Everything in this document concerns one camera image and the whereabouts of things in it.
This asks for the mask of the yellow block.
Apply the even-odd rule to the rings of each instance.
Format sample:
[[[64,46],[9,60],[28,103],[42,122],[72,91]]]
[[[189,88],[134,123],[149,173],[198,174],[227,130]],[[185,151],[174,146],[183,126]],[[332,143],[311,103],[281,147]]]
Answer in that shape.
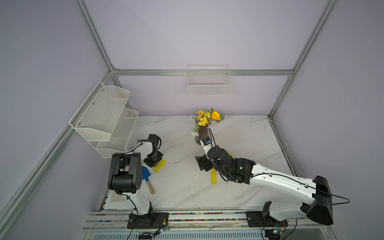
[[[154,167],[154,171],[156,173],[158,173],[162,168],[163,166],[166,164],[166,161],[165,160],[161,160],[155,167]]]
[[[215,169],[211,169],[211,183],[217,184],[217,171]]]

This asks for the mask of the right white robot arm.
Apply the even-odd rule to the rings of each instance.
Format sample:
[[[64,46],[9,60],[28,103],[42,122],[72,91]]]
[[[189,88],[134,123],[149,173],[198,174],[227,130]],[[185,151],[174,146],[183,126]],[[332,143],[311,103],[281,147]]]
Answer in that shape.
[[[324,177],[290,176],[248,159],[233,158],[219,147],[206,147],[205,154],[195,159],[200,170],[208,172],[214,169],[226,181],[263,186],[291,196],[289,201],[265,203],[267,215],[276,221],[306,217],[322,225],[334,223],[332,193]]]

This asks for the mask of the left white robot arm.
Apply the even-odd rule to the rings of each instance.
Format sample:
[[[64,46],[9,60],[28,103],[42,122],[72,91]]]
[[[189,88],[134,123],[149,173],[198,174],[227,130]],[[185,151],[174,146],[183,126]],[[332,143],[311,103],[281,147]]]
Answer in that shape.
[[[158,135],[150,134],[127,152],[115,153],[111,158],[108,188],[133,204],[133,213],[137,216],[144,216],[152,209],[150,201],[140,192],[144,179],[142,166],[154,168],[160,163],[163,159],[159,151],[161,144]]]

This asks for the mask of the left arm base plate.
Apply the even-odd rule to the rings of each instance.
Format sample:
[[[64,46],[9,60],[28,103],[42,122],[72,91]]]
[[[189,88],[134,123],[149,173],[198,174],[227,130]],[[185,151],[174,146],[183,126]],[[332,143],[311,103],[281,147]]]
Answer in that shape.
[[[130,214],[127,229],[159,229],[169,221],[169,213]]]

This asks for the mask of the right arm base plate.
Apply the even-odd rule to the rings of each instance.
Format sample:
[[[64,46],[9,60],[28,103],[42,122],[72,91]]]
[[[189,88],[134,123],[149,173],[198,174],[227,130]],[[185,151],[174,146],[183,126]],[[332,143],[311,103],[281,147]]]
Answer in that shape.
[[[258,227],[287,227],[286,220],[278,221],[271,216],[263,213],[262,211],[248,211],[246,212],[246,220],[250,228]]]

